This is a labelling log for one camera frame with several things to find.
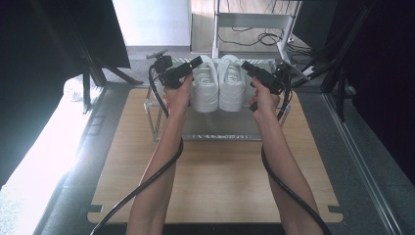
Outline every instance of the black panel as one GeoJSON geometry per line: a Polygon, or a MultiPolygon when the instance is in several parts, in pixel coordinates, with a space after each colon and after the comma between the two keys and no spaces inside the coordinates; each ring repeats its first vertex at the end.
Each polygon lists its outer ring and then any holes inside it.
{"type": "Polygon", "coordinates": [[[85,51],[130,67],[111,0],[0,1],[0,185],[82,74],[85,51]]]}
{"type": "Polygon", "coordinates": [[[377,1],[344,67],[354,106],[415,182],[415,6],[377,1]]]}
{"type": "Polygon", "coordinates": [[[293,35],[314,50],[323,49],[336,7],[337,1],[303,1],[293,27],[293,35]]]}

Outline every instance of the white sneaker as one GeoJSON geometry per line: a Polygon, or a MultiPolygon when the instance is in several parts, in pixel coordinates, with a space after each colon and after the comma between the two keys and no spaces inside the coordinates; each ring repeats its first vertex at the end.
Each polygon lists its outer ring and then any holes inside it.
{"type": "Polygon", "coordinates": [[[223,56],[217,65],[219,77],[219,108],[227,112],[242,109],[245,96],[245,75],[241,61],[232,55],[223,56]]]}
{"type": "Polygon", "coordinates": [[[212,59],[205,55],[201,58],[203,63],[193,70],[190,104],[195,111],[208,113],[217,109],[219,86],[212,59]]]}

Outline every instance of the metal shoe rack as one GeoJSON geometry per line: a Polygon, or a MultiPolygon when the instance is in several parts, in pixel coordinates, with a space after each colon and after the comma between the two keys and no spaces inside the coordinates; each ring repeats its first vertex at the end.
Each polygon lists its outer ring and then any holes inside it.
{"type": "MultiPolygon", "coordinates": [[[[173,64],[178,66],[191,59],[173,59],[173,64]]],[[[272,71],[273,60],[248,60],[251,64],[266,70],[272,71]]],[[[250,99],[254,94],[254,88],[250,86],[252,79],[245,76],[247,88],[243,109],[239,112],[225,112],[219,108],[211,113],[198,113],[189,107],[187,121],[183,130],[184,140],[239,140],[239,141],[260,141],[260,135],[254,122],[253,113],[249,109],[250,99]]],[[[157,141],[160,139],[166,118],[161,106],[155,98],[152,89],[149,87],[144,108],[148,116],[149,124],[152,128],[153,137],[157,141]]],[[[281,124],[284,124],[290,106],[287,107],[281,124]]]]}

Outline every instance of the black cable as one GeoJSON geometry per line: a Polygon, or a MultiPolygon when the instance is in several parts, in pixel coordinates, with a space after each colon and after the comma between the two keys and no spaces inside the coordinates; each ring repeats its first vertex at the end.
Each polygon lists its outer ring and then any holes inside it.
{"type": "MultiPolygon", "coordinates": [[[[281,107],[281,110],[277,116],[277,119],[280,120],[285,109],[287,108],[288,104],[290,103],[293,97],[293,91],[291,90],[291,77],[289,76],[288,81],[284,82],[285,91],[284,91],[284,101],[281,107]]],[[[293,198],[303,209],[305,209],[308,214],[316,221],[316,223],[320,226],[323,230],[325,235],[330,235],[330,229],[327,227],[327,224],[321,219],[320,215],[314,211],[314,209],[307,204],[299,195],[297,195],[292,189],[290,189],[278,176],[272,171],[271,166],[265,155],[265,150],[263,149],[263,145],[261,147],[261,158],[263,166],[265,167],[266,171],[268,172],[269,176],[281,187],[284,192],[286,192],[291,198],[293,198]]]]}
{"type": "MultiPolygon", "coordinates": [[[[266,10],[268,10],[269,6],[271,6],[272,2],[275,2],[275,0],[269,1],[268,6],[266,6],[265,11],[263,11],[264,14],[266,13],[266,10]]],[[[275,5],[272,6],[271,13],[274,13],[274,7],[275,7],[275,5]]]]}
{"type": "MultiPolygon", "coordinates": [[[[149,68],[149,82],[153,92],[155,93],[156,99],[159,101],[162,110],[164,111],[165,116],[168,118],[168,110],[167,107],[164,105],[164,102],[161,99],[160,94],[157,91],[156,85],[152,80],[152,69],[154,66],[150,66],[149,68]]],[[[151,185],[156,179],[158,179],[166,170],[168,170],[181,156],[183,152],[183,138],[180,139],[179,149],[177,150],[176,154],[165,164],[163,165],[156,173],[150,176],[144,183],[140,184],[134,191],[128,194],[125,198],[119,201],[111,210],[107,213],[107,215],[94,227],[90,235],[94,235],[97,231],[101,229],[113,215],[118,212],[126,203],[128,203],[131,199],[133,199],[136,195],[141,193],[144,189],[146,189],[149,185],[151,185]]]]}
{"type": "Polygon", "coordinates": [[[287,14],[287,12],[288,12],[288,8],[290,7],[290,2],[291,2],[291,1],[288,1],[288,5],[287,5],[287,9],[286,9],[286,14],[287,14]]]}
{"type": "Polygon", "coordinates": [[[282,39],[282,37],[281,37],[281,36],[279,36],[279,35],[277,35],[277,34],[274,34],[274,33],[266,32],[266,30],[265,30],[265,32],[264,32],[264,33],[261,33],[261,34],[258,36],[258,40],[260,41],[260,43],[262,43],[262,45],[265,45],[265,46],[274,46],[274,45],[276,45],[276,44],[277,44],[277,42],[279,42],[281,39],[282,39]],[[272,42],[272,43],[266,43],[266,42],[264,42],[264,41],[263,41],[263,39],[264,39],[264,38],[269,38],[269,39],[271,39],[273,42],[272,42]]]}
{"type": "Polygon", "coordinates": [[[314,209],[307,204],[299,195],[297,195],[293,190],[291,190],[283,181],[281,181],[280,178],[272,171],[271,166],[269,166],[269,162],[266,159],[265,150],[261,149],[261,156],[262,156],[262,163],[268,172],[269,176],[281,187],[284,192],[286,192],[290,197],[292,197],[303,209],[305,209],[308,214],[311,215],[311,217],[317,222],[317,224],[320,226],[320,228],[323,230],[323,233],[325,235],[332,234],[330,232],[329,227],[327,227],[327,224],[321,219],[320,215],[318,215],[317,212],[314,211],[314,209]]]}
{"type": "Polygon", "coordinates": [[[280,10],[278,10],[278,14],[281,13],[281,11],[283,10],[283,7],[284,7],[284,1],[280,1],[280,3],[281,3],[281,7],[280,7],[280,10]]]}
{"type": "MultiPolygon", "coordinates": [[[[231,10],[229,8],[229,0],[226,0],[226,2],[228,3],[228,13],[231,13],[231,10]]],[[[242,12],[244,12],[244,9],[242,8],[242,5],[241,5],[241,0],[239,1],[239,7],[242,9],[242,12]]],[[[232,27],[232,30],[238,31],[238,32],[248,31],[248,30],[251,30],[251,29],[253,29],[253,27],[247,27],[247,28],[244,28],[244,29],[235,29],[235,27],[232,27]]]]}
{"type": "Polygon", "coordinates": [[[274,6],[272,6],[272,11],[271,13],[274,14],[275,12],[275,6],[277,5],[277,0],[274,0],[274,6]]]}
{"type": "Polygon", "coordinates": [[[295,58],[297,56],[304,56],[304,54],[303,53],[293,54],[290,56],[290,61],[294,62],[294,64],[296,65],[308,65],[308,63],[303,63],[303,62],[298,61],[298,59],[295,58]]]}
{"type": "Polygon", "coordinates": [[[223,43],[236,44],[236,45],[240,45],[240,46],[254,46],[256,43],[258,43],[260,41],[260,40],[257,40],[256,42],[251,43],[251,44],[244,44],[244,43],[239,43],[239,42],[234,42],[234,41],[225,41],[220,37],[219,34],[217,36],[219,37],[220,41],[222,41],[223,43]]]}

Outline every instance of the human hand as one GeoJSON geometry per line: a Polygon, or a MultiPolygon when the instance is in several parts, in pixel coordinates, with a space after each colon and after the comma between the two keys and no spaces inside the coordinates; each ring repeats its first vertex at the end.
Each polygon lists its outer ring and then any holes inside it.
{"type": "Polygon", "coordinates": [[[185,76],[183,83],[177,89],[166,86],[164,88],[164,102],[170,116],[186,117],[187,107],[190,101],[190,85],[192,84],[193,73],[185,76]]]}
{"type": "Polygon", "coordinates": [[[253,85],[256,88],[255,95],[251,98],[251,105],[257,102],[257,110],[254,112],[254,118],[258,120],[261,115],[276,115],[276,108],[280,102],[280,97],[271,94],[269,89],[263,86],[260,81],[254,77],[253,85]]]}

